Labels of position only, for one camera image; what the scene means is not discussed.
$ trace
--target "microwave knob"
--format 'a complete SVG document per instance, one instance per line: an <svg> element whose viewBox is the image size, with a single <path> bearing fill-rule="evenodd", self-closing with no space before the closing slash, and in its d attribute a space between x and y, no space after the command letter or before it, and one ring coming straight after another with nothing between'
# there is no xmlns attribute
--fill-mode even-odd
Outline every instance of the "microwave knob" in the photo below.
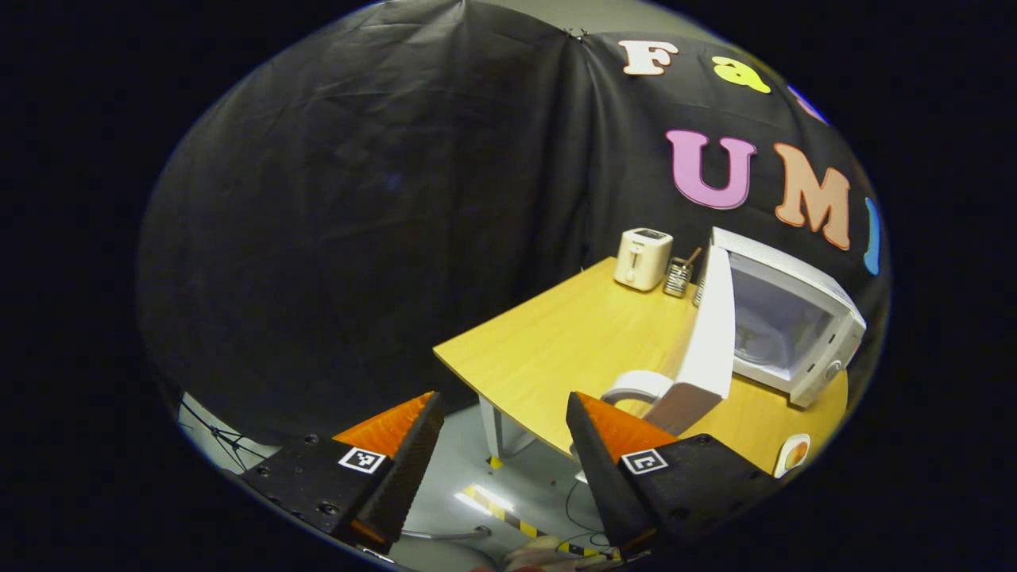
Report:
<svg viewBox="0 0 1017 572"><path fill-rule="evenodd" d="M837 361L834 361L830 365L827 365L826 381L829 382L830 380L834 379L834 377L840 373L843 364L840 362L839 359Z"/></svg>

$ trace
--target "orange letter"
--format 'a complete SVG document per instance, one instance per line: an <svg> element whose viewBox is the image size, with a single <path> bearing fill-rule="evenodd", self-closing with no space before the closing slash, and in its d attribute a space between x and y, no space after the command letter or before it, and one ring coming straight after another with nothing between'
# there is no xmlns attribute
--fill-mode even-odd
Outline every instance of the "orange letter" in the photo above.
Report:
<svg viewBox="0 0 1017 572"><path fill-rule="evenodd" d="M797 149L777 144L773 149L784 160L784 204L777 207L777 218L791 226L804 226L801 214L801 198L805 199L805 211L813 232L823 227L823 236L831 244L847 250L847 189L850 184L840 171L827 169L823 184L820 185L809 159Z"/></svg>

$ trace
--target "yellow black tape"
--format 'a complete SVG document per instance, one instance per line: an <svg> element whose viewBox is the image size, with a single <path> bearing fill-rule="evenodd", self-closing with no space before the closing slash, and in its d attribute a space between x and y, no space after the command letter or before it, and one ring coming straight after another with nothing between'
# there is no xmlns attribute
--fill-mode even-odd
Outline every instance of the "yellow black tape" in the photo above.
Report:
<svg viewBox="0 0 1017 572"><path fill-rule="evenodd" d="M497 518L498 520L504 522L505 524L508 524L508 525L513 526L514 528L516 528L517 530L523 532L524 534L526 534L527 536L529 536L531 538L536 538L538 536L549 536L550 535L547 532L544 532L543 530L540 530L536 526L533 526L532 524L524 522L523 520L521 520L515 514L512 514L511 512L504 510L503 507L499 506L494 501L492 501L492 500L488 499L487 497L485 497L481 492L477 491L472 485L471 487L467 487L466 489L464 489L463 490L463 494L466 495L467 497L473 499L474 501L477 502L477 504L479 504L480 506L482 506L485 509L487 509L488 511L490 511L490 513L492 515L494 515L494 517ZM617 559L621 558L618 555L617 551L615 551L613 549L609 553L601 553L601 552L597 552L597 551L595 551L593 549L588 549L588 548L585 548L585 547L580 547L578 545L573 545L571 542L561 542L561 545L558 546L558 550L561 551L561 552L566 552L566 553L574 554L574 555L577 555L577 556L582 556L584 558L591 557L591 556L598 556L598 555L600 555L600 556L606 556L608 560L617 560Z"/></svg>

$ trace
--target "pink letter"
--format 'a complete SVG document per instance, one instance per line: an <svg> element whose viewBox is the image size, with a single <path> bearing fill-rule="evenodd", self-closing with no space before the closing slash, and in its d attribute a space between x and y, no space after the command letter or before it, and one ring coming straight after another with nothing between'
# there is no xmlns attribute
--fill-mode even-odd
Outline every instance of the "pink letter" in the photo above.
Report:
<svg viewBox="0 0 1017 572"><path fill-rule="evenodd" d="M713 188L703 182L703 146L710 141L703 133L672 130L667 138L674 148L674 186L697 205L726 210L740 207L749 197L749 159L756 147L749 141L724 137L720 147L730 156L728 181L724 188Z"/></svg>

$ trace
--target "wooden table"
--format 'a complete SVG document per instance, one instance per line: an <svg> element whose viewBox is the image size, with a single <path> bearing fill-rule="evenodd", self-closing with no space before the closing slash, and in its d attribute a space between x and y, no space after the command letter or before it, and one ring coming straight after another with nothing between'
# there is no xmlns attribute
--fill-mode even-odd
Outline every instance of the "wooden table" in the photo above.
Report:
<svg viewBox="0 0 1017 572"><path fill-rule="evenodd" d="M614 282L614 265L615 259L608 258L436 346L434 353L496 414L572 457L565 424L569 394L600 397L615 378L633 369L673 377L696 319L694 285L683 298L664 294L662 285L639 292ZM678 437L710 434L772 472L791 435L809 434L809 459L816 458L840 424L846 404L844 371L807 410L735 374L728 398ZM639 416L649 410L648 404L635 401L618 407Z"/></svg>

